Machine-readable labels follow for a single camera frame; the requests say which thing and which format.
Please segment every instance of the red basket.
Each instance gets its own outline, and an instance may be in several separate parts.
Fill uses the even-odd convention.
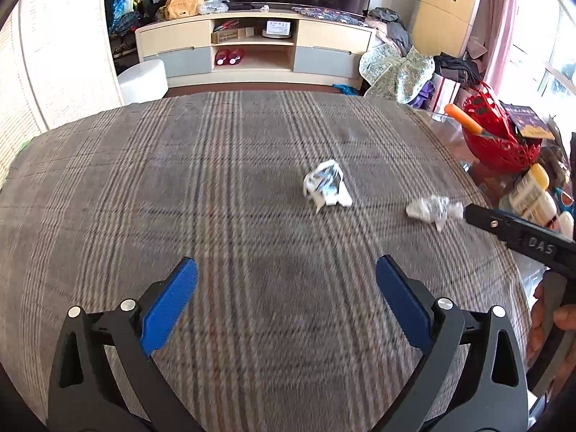
[[[520,144],[510,130],[508,114],[497,101],[490,86],[483,83],[478,95],[464,102],[463,111],[493,135],[508,139],[491,139],[462,129],[470,152],[486,167],[502,174],[519,174],[538,159],[542,140]]]

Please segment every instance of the wooden floor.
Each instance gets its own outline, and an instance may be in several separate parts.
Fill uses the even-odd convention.
[[[294,83],[217,83],[214,85],[181,86],[168,89],[165,97],[210,93],[219,91],[313,91],[315,93],[339,93],[332,86],[297,85]]]

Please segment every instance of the red bottle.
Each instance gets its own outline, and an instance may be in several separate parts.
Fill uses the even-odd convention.
[[[225,65],[228,63],[230,57],[230,50],[218,50],[216,56],[214,57],[214,63],[218,66]]]
[[[228,63],[230,65],[238,65],[244,58],[244,51],[242,49],[232,50],[228,56]]]

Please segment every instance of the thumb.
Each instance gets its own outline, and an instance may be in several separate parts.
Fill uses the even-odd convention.
[[[554,312],[554,323],[564,331],[576,330],[576,305],[564,305]]]

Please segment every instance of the gray drawer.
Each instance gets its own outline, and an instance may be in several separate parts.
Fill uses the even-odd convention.
[[[294,71],[341,77],[358,77],[360,56],[349,51],[296,47]]]
[[[162,60],[166,68],[166,77],[197,75],[212,71],[210,47],[165,51],[144,57],[144,60]]]

